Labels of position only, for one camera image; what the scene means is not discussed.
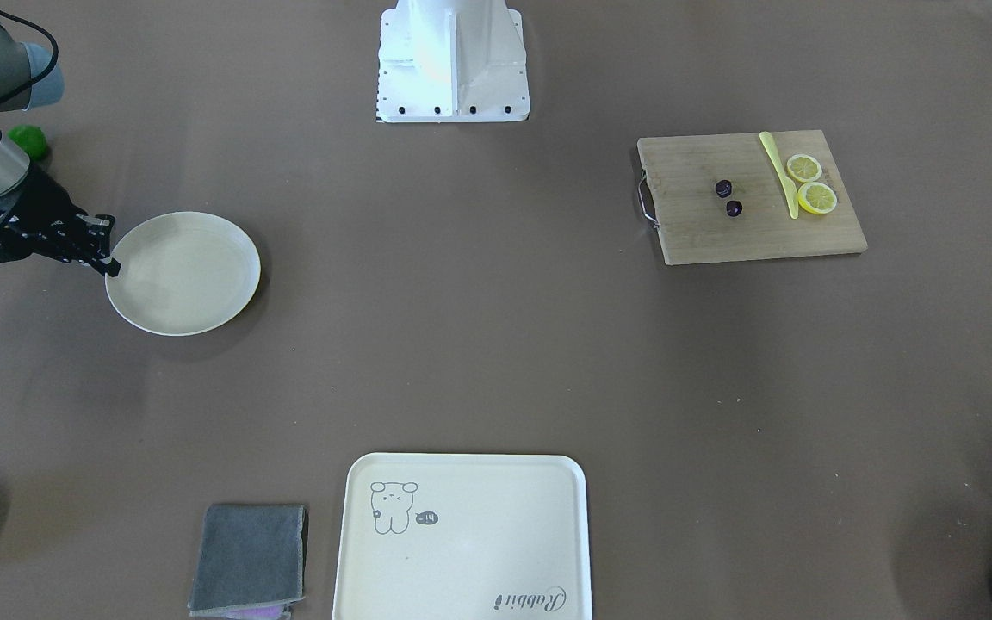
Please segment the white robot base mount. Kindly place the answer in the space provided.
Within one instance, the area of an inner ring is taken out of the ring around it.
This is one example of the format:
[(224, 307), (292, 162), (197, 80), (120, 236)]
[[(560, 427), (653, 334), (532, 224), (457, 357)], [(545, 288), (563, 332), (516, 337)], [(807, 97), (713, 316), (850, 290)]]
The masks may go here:
[(375, 120), (526, 121), (524, 20), (504, 1), (398, 1), (381, 13)]

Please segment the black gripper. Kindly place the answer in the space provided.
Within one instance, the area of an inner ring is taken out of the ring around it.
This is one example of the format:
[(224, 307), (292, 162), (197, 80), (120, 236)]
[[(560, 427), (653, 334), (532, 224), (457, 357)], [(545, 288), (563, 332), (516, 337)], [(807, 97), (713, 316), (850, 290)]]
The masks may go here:
[(31, 166), (16, 188), (0, 196), (0, 264), (39, 254), (86, 263), (102, 277), (116, 278), (121, 263), (108, 247), (114, 226), (113, 215), (87, 215), (58, 182)]

